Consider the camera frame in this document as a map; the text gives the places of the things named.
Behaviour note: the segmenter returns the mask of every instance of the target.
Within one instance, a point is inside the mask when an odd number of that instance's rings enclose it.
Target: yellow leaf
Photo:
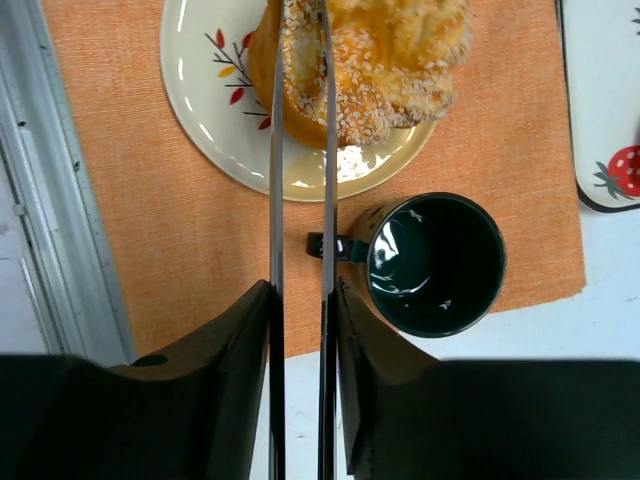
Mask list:
[[[236,67],[231,65],[230,67],[225,67],[222,70],[220,70],[220,73],[218,73],[218,76],[219,77],[228,77],[229,75],[231,75],[235,71],[236,71]]]

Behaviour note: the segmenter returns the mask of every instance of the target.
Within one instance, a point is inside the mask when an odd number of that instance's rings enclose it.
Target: orange placemat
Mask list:
[[[43,3],[144,354],[268,278],[268,199],[212,166],[173,116],[158,59],[161,0]],[[339,225],[348,230],[365,207],[398,196],[461,193],[506,239],[496,310],[574,295],[585,276],[555,0],[472,3],[457,104],[409,167],[340,202]],[[322,213],[321,204],[286,205],[288,355],[319,348],[321,265],[304,249]]]

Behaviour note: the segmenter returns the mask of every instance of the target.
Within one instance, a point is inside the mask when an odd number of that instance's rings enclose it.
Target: cup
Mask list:
[[[322,258],[322,233],[307,236]],[[337,260],[356,264],[382,316],[425,338],[459,333],[484,317],[506,271],[504,240],[491,216],[453,193],[426,193],[372,207],[350,236],[337,240]]]

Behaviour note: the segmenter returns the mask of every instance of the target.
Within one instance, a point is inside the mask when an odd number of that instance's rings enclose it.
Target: metal tongs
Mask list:
[[[336,224],[337,156],[336,82],[327,0],[321,8],[327,85],[327,150],[325,167],[324,237],[322,260],[322,340],[320,349],[320,408],[318,424],[318,479],[335,478],[336,433]],[[284,407],[284,213],[283,213],[283,63],[281,19],[271,111],[270,195],[270,281],[275,292],[269,327],[270,436],[269,479],[285,478]]]

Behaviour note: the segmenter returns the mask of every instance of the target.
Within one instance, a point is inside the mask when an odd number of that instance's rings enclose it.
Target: red leaf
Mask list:
[[[269,128],[271,126],[271,117],[265,118],[258,127],[258,130],[264,130],[265,128]]]
[[[216,43],[218,44],[218,47],[224,48],[224,35],[220,29],[216,32]]]
[[[229,105],[233,105],[238,100],[240,100],[242,98],[242,95],[244,95],[244,88],[242,87],[236,88],[231,94],[231,100],[229,100]]]
[[[251,40],[251,35],[253,35],[253,32],[249,32],[245,35],[245,37],[242,39],[242,46],[244,48],[247,48],[249,46],[249,41]]]

